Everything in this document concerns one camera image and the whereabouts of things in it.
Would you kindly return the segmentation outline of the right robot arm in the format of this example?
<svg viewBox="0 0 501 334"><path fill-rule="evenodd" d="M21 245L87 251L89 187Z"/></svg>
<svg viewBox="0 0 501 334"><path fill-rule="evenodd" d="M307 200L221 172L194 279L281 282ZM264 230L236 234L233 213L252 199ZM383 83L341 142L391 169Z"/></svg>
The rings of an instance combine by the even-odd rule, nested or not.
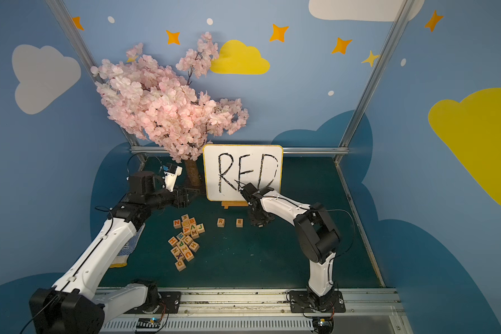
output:
<svg viewBox="0 0 501 334"><path fill-rule="evenodd" d="M270 186L258 189L247 183L242 186L240 194L249 206L248 215L254 226L264 227L275 217L280 217L296 230L300 248L310 264L307 292L288 294L289 301L296 304L296 312L345 311L343 297L335 289L332 272L334 261L347 251L337 252L342 236L332 220L331 211L321 203L299 203Z"/></svg>

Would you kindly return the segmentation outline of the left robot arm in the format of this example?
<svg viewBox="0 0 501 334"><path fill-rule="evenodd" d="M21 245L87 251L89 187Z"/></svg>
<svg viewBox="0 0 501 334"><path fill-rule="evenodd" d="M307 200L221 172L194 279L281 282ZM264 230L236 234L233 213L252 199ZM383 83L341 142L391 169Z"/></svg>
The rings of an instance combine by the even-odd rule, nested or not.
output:
<svg viewBox="0 0 501 334"><path fill-rule="evenodd" d="M182 168L169 165L162 172L129 176L129 191L108 210L90 246L51 288L33 293L30 324L36 333L98 333L107 322L135 308L146 314L166 311L152 281L138 280L108 295L95 295L118 253L154 211L190 204L192 189L175 184Z"/></svg>

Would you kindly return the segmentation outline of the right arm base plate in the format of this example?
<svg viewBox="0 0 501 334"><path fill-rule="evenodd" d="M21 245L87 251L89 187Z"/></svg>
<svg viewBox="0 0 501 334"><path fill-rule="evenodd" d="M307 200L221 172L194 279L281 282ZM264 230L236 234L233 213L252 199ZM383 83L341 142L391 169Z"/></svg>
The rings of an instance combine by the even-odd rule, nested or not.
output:
<svg viewBox="0 0 501 334"><path fill-rule="evenodd" d="M292 313L345 313L346 306L342 293L331 289L324 296L314 292L291 290L287 292Z"/></svg>

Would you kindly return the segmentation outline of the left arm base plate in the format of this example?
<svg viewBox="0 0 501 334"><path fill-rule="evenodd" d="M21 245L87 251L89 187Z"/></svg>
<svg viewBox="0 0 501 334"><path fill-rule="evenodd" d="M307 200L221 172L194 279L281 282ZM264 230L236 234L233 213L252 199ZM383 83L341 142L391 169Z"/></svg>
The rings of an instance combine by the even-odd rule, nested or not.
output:
<svg viewBox="0 0 501 334"><path fill-rule="evenodd" d="M157 292L151 306L148 307L148 312L152 314L178 314L181 298L181 292Z"/></svg>

